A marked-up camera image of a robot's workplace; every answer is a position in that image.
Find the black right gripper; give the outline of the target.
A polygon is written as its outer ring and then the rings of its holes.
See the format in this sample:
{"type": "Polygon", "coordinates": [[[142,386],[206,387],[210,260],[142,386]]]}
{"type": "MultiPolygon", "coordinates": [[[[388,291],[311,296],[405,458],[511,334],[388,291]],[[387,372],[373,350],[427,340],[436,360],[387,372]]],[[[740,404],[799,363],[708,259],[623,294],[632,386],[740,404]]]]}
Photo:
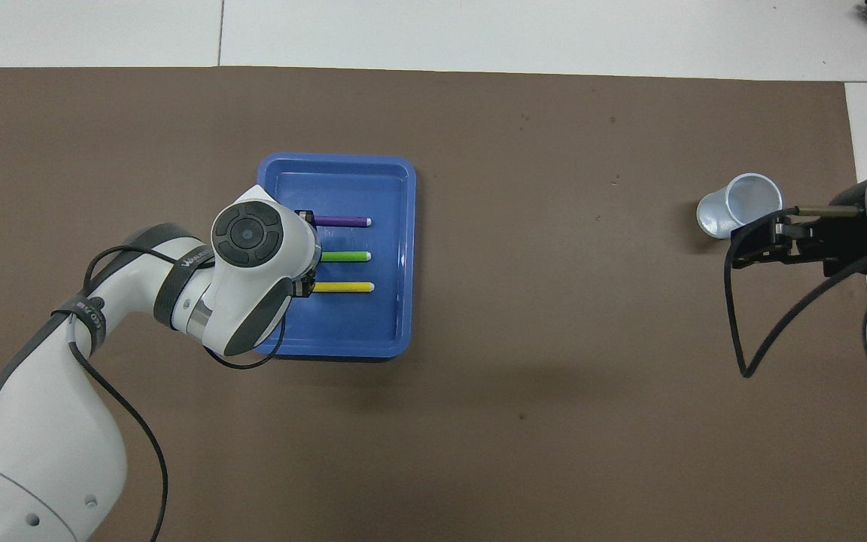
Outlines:
{"type": "MultiPolygon", "coordinates": [[[[842,262],[854,262],[867,256],[867,182],[856,183],[829,201],[830,206],[853,206],[860,213],[852,218],[818,218],[810,223],[811,234],[799,240],[799,254],[821,260],[823,275],[832,277],[842,270],[842,262]]],[[[768,213],[730,233],[729,270],[754,264],[798,263],[792,253],[794,240],[785,233],[795,213],[768,213]]]]}

